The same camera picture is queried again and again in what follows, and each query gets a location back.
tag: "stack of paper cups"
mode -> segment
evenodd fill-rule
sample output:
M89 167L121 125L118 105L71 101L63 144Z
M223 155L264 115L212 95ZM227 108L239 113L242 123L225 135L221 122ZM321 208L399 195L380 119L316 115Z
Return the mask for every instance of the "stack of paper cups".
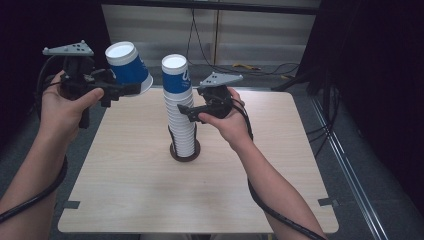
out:
M173 54L162 60L163 93L168 113L172 145L178 157L186 158L195 154L195 123L181 114L177 105L193 107L193 91L184 56Z

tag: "gray triangular tracker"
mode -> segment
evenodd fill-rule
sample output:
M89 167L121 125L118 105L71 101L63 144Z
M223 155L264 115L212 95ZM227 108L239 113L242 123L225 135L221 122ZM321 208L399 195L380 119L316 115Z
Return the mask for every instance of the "gray triangular tracker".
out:
M94 52L91 48L82 40L79 43L65 45L56 48L44 48L44 55L59 55L59 56L93 56Z
M228 83L243 80L242 75L229 75L213 72L209 77L200 82L201 87L217 87Z

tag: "wooden table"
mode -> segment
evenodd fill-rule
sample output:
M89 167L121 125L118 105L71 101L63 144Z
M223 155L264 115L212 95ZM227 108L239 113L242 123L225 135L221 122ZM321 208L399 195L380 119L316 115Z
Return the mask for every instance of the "wooden table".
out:
M337 231L311 148L288 93L239 90L255 143L306 199L326 233ZM193 92L195 106L204 105ZM246 174L219 132L197 124L201 152L192 162L169 152L163 90L113 102L101 122L59 230L73 233L271 233L252 200Z

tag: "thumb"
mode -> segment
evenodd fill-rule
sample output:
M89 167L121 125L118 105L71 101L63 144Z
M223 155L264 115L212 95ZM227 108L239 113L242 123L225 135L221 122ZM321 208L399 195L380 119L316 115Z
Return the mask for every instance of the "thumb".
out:
M199 113L199 119L202 120L205 123L209 123L210 125L218 128L219 125L219 119L207 114L207 113Z
M104 95L104 91L101 88L96 88L86 93L82 97L75 100L76 105L79 109L84 110L88 107L93 106L100 98Z

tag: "blue and white paper cup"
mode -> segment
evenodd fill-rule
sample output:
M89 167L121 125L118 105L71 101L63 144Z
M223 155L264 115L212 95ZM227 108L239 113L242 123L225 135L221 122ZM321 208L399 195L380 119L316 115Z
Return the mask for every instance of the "blue and white paper cup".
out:
M147 67L133 43L118 42L106 49L106 59L121 85L141 84L141 92L147 91L153 83Z
M165 97L181 100L192 94L187 59L179 54L172 54L162 59L163 92Z

